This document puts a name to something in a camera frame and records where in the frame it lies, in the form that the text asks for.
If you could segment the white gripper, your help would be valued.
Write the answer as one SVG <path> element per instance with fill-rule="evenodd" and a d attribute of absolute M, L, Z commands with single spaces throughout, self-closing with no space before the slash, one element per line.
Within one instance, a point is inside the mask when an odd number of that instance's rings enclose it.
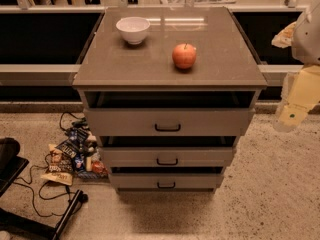
<path fill-rule="evenodd" d="M 298 73 L 288 73 L 273 127 L 279 132 L 297 128 L 320 102 L 320 66 L 304 65 Z"/>

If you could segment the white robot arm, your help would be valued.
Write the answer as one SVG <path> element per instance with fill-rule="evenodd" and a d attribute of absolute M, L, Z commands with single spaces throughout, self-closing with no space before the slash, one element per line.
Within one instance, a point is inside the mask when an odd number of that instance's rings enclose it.
<path fill-rule="evenodd" d="M 290 132 L 320 102 L 320 0 L 313 0 L 294 23 L 274 36 L 271 44 L 291 47 L 292 57 L 303 63 L 298 73 L 285 77 L 276 110 L 274 129 Z"/>

